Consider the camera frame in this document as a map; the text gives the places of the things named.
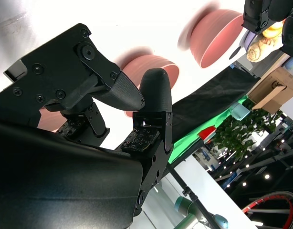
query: potted plant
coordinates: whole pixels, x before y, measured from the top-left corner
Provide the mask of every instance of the potted plant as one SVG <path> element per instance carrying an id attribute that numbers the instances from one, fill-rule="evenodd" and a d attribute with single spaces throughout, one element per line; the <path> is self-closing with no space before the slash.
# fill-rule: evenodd
<path id="1" fill-rule="evenodd" d="M 243 106 L 251 110 L 254 103 L 248 99 Z M 254 144 L 254 141 L 249 139 L 252 133 L 273 132 L 276 129 L 275 121 L 279 119 L 281 113 L 278 111 L 270 114 L 263 109 L 251 110 L 242 121 L 237 121 L 229 116 L 217 128 L 216 135 L 213 137 L 214 145 L 218 148 L 227 147 L 233 152 L 236 151 L 236 158 L 242 159 Z"/>

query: black fabric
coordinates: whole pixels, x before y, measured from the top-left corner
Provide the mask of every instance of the black fabric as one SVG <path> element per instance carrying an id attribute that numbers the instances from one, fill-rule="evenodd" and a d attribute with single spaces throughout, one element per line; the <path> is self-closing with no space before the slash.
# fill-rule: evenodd
<path id="1" fill-rule="evenodd" d="M 240 69 L 228 67 L 195 92 L 173 104 L 172 143 L 222 113 L 241 99 L 257 81 Z"/>

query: black screw head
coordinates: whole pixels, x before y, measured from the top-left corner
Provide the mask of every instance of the black screw head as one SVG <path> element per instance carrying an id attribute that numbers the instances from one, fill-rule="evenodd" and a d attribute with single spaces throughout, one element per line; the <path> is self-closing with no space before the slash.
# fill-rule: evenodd
<path id="1" fill-rule="evenodd" d="M 84 38 L 87 38 L 87 37 L 89 37 L 89 32 L 88 32 L 86 29 L 82 29 L 82 30 L 81 30 L 81 35 L 82 35 Z"/>
<path id="2" fill-rule="evenodd" d="M 110 73 L 110 78 L 112 80 L 115 80 L 117 78 L 117 74 L 116 73 Z"/>
<path id="3" fill-rule="evenodd" d="M 145 199 L 146 199 L 146 192 L 141 190 L 139 193 L 138 201 L 137 201 L 139 208 L 143 205 Z"/>
<path id="4" fill-rule="evenodd" d="M 22 89 L 20 89 L 19 87 L 14 87 L 13 88 L 13 95 L 21 96 L 22 95 Z"/>
<path id="5" fill-rule="evenodd" d="M 66 97 L 66 93 L 62 89 L 59 89 L 56 91 L 55 96 L 58 99 L 64 99 Z"/>
<path id="6" fill-rule="evenodd" d="M 35 74 L 40 75 L 43 73 L 43 67 L 39 63 L 36 63 L 32 66 L 32 71 Z"/>
<path id="7" fill-rule="evenodd" d="M 95 57 L 93 47 L 91 47 L 90 45 L 83 46 L 82 55 L 86 60 L 91 61 Z"/>
<path id="8" fill-rule="evenodd" d="M 264 28 L 267 25 L 267 21 L 262 22 L 261 28 Z"/>
<path id="9" fill-rule="evenodd" d="M 36 102 L 38 102 L 40 104 L 45 101 L 45 97 L 42 94 L 36 95 L 36 98 L 35 99 L 36 99 Z"/>

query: pink bowl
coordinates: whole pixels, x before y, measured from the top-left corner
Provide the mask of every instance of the pink bowl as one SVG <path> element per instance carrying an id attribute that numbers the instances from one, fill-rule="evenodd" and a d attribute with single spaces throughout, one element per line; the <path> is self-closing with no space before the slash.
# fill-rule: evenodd
<path id="1" fill-rule="evenodd" d="M 42 116 L 37 127 L 39 129 L 55 131 L 67 121 L 60 112 L 50 112 L 47 109 L 41 109 L 40 112 Z"/>
<path id="2" fill-rule="evenodd" d="M 171 88 L 174 86 L 179 75 L 179 68 L 173 62 L 160 56 L 152 54 L 140 56 L 132 60 L 122 71 L 139 88 L 142 76 L 151 68 L 165 69 L 169 76 Z M 126 115 L 132 117 L 132 112 L 126 112 Z"/>
<path id="3" fill-rule="evenodd" d="M 195 27 L 190 49 L 201 68 L 217 61 L 241 33 L 243 15 L 233 10 L 216 10 L 206 15 Z"/>

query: cardboard box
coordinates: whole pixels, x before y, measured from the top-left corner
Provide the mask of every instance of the cardboard box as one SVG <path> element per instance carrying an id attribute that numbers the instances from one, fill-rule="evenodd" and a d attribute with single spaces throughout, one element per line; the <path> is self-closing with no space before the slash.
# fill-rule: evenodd
<path id="1" fill-rule="evenodd" d="M 271 114 L 276 113 L 292 97 L 293 76 L 282 67 L 269 74 L 248 95 L 256 104 L 253 110 L 262 108 Z"/>

